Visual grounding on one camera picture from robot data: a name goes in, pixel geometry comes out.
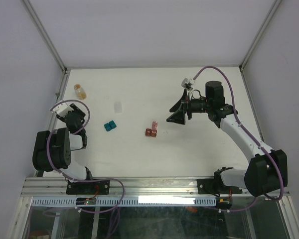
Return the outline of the teal pill box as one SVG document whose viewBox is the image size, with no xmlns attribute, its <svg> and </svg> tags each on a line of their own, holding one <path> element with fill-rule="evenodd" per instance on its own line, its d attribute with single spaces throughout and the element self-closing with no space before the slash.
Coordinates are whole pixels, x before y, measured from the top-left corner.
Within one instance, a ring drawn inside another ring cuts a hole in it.
<svg viewBox="0 0 299 239">
<path fill-rule="evenodd" d="M 106 131 L 111 131 L 117 127 L 116 123 L 112 120 L 106 124 L 104 124 L 104 128 Z"/>
</svg>

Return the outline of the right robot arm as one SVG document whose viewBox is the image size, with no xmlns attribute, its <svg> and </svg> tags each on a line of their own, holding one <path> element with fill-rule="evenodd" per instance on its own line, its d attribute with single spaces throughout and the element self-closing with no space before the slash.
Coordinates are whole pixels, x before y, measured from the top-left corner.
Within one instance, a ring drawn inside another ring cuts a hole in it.
<svg viewBox="0 0 299 239">
<path fill-rule="evenodd" d="M 245 155 L 249 165 L 246 170 L 222 167 L 214 172 L 213 190 L 224 193 L 230 187 L 247 189 L 252 196 L 267 195 L 284 190 L 288 185 L 287 155 L 281 149 L 273 150 L 238 122 L 238 112 L 225 102 L 224 89 L 219 81 L 205 84 L 205 95 L 198 99 L 191 96 L 194 81 L 184 79 L 180 100 L 169 110 L 167 122 L 184 125 L 194 113 L 206 113 L 210 121 L 222 129 Z"/>
</svg>

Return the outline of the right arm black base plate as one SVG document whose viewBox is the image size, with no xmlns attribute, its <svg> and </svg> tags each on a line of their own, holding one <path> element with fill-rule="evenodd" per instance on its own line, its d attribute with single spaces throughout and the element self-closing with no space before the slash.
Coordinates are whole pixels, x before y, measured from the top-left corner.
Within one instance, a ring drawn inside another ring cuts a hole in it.
<svg viewBox="0 0 299 239">
<path fill-rule="evenodd" d="M 220 197 L 221 194 L 242 194 L 242 189 L 235 186 L 225 186 L 214 178 L 197 179 L 197 190 L 199 195 L 211 194 Z"/>
</svg>

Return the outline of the clear plastic pill box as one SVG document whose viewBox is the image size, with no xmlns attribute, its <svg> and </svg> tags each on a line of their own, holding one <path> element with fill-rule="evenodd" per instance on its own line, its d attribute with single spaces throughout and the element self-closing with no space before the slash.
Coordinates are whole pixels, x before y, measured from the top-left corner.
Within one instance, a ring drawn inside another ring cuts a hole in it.
<svg viewBox="0 0 299 239">
<path fill-rule="evenodd" d="M 121 102 L 114 102 L 114 112 L 116 114 L 121 114 L 123 112 L 123 106 Z"/>
</svg>

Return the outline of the aluminium frame post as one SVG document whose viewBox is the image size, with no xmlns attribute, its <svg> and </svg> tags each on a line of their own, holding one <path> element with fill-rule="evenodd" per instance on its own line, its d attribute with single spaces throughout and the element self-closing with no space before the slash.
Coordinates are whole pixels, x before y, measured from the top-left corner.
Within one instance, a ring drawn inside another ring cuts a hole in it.
<svg viewBox="0 0 299 239">
<path fill-rule="evenodd" d="M 40 34 L 43 42 L 45 43 L 47 49 L 51 53 L 53 59 L 57 63 L 58 67 L 62 71 L 63 74 L 66 74 L 67 67 L 63 60 L 61 59 L 56 47 L 54 46 L 48 32 L 46 31 L 42 21 L 40 20 L 36 10 L 34 9 L 31 1 L 29 0 L 21 0 L 21 3 L 23 4 L 25 10 L 29 14 L 29 17 L 33 21 L 34 26 L 36 27 L 38 33 Z"/>
<path fill-rule="evenodd" d="M 268 25 L 270 24 L 272 18 L 275 16 L 275 14 L 282 2 L 283 2 L 282 0 L 274 0 L 273 4 L 271 5 L 268 13 L 265 16 L 265 19 L 263 20 L 259 30 L 257 31 L 255 38 L 253 39 L 247 53 L 245 54 L 245 57 L 243 58 L 241 64 L 239 65 L 239 69 L 241 72 L 244 71 L 244 68 L 246 67 L 249 59 L 251 58 L 258 43 L 262 39 L 266 29 L 268 28 Z"/>
</svg>

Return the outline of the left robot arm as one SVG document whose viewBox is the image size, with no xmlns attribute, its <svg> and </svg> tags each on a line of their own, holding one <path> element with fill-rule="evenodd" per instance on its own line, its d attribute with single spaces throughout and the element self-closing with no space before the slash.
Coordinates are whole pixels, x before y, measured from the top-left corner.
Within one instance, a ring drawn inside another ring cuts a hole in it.
<svg viewBox="0 0 299 239">
<path fill-rule="evenodd" d="M 91 171 L 72 159 L 71 152 L 85 149 L 88 144 L 85 125 L 86 114 L 74 103 L 57 103 L 51 111 L 65 127 L 55 131 L 37 133 L 32 164 L 38 171 L 56 171 L 71 181 L 77 181 L 77 188 L 83 193 L 94 189 Z"/>
</svg>

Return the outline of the small glass vial orange pills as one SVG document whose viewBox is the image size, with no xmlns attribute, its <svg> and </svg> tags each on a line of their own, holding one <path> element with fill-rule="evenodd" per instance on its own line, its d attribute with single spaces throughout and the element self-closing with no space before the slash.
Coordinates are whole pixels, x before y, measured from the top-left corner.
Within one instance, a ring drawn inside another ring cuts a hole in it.
<svg viewBox="0 0 299 239">
<path fill-rule="evenodd" d="M 79 84 L 74 85 L 74 92 L 76 94 L 76 97 L 80 100 L 84 100 L 87 98 L 85 90 Z"/>
</svg>

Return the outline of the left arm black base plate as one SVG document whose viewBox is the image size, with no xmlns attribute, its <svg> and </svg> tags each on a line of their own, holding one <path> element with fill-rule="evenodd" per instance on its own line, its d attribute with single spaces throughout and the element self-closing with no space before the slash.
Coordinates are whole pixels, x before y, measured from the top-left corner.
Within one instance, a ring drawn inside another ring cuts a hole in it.
<svg viewBox="0 0 299 239">
<path fill-rule="evenodd" d="M 67 195 L 108 195 L 110 180 L 98 180 L 97 182 L 68 181 Z"/>
</svg>

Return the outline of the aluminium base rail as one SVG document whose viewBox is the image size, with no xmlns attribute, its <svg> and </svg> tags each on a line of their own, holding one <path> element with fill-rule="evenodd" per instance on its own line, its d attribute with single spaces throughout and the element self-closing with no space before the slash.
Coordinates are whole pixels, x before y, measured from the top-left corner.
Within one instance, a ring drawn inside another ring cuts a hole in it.
<svg viewBox="0 0 299 239">
<path fill-rule="evenodd" d="M 121 177 L 117 179 L 99 178 L 108 181 L 103 186 L 108 190 L 107 197 L 132 196 L 212 196 L 207 188 L 211 177 Z M 27 177 L 24 181 L 22 197 L 67 197 L 68 183 L 64 177 Z"/>
</svg>

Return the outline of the aluminium frame post right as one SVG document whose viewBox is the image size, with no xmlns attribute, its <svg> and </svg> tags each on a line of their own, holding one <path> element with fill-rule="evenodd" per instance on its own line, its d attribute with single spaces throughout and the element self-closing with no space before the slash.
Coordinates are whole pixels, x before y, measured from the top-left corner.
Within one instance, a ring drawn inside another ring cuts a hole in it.
<svg viewBox="0 0 299 239">
<path fill-rule="evenodd" d="M 262 39 L 266 29 L 268 28 L 268 25 L 270 24 L 272 18 L 275 16 L 275 14 L 282 2 L 283 2 L 282 0 L 274 0 L 273 4 L 271 5 L 268 13 L 265 16 L 265 19 L 263 20 L 259 30 L 257 31 L 255 38 L 253 39 L 247 53 L 245 54 L 245 57 L 243 58 L 241 64 L 239 65 L 239 69 L 241 72 L 244 71 L 244 68 L 246 67 L 249 59 L 251 58 L 258 43 Z"/>
</svg>

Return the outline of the red pill box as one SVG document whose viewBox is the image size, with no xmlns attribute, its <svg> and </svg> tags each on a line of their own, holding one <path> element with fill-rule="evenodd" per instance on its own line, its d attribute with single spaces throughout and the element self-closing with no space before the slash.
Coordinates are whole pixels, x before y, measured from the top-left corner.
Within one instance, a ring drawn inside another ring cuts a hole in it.
<svg viewBox="0 0 299 239">
<path fill-rule="evenodd" d="M 158 127 L 158 122 L 153 121 L 151 128 L 146 128 L 145 130 L 145 136 L 147 137 L 156 137 L 157 136 L 157 127 Z"/>
</svg>

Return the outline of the aluminium frame post left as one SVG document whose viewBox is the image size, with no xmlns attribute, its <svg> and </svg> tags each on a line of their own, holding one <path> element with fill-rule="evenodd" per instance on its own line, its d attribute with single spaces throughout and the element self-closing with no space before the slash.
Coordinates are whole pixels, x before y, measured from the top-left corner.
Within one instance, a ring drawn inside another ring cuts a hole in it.
<svg viewBox="0 0 299 239">
<path fill-rule="evenodd" d="M 54 46 L 48 32 L 46 31 L 42 21 L 40 20 L 36 10 L 34 9 L 31 1 L 29 0 L 21 0 L 21 3 L 23 4 L 25 10 L 29 14 L 29 17 L 33 21 L 34 26 L 36 27 L 38 33 L 40 34 L 43 42 L 45 43 L 47 49 L 51 53 L 53 59 L 57 63 L 58 67 L 62 71 L 63 74 L 66 74 L 67 67 L 63 60 L 61 59 L 56 47 Z"/>
</svg>

